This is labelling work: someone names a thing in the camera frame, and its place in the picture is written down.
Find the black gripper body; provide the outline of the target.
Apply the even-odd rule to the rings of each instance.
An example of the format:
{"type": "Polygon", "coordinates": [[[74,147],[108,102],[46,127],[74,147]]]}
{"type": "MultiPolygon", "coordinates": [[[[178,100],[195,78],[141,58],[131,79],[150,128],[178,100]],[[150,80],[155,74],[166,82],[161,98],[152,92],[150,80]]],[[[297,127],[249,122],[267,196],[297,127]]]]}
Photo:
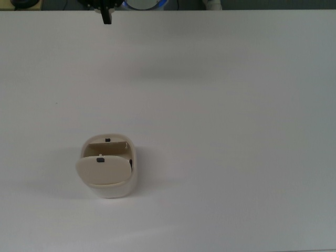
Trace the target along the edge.
{"type": "Polygon", "coordinates": [[[83,6],[101,10],[103,8],[114,9],[120,7],[124,0],[78,0],[78,2],[83,6]]]}

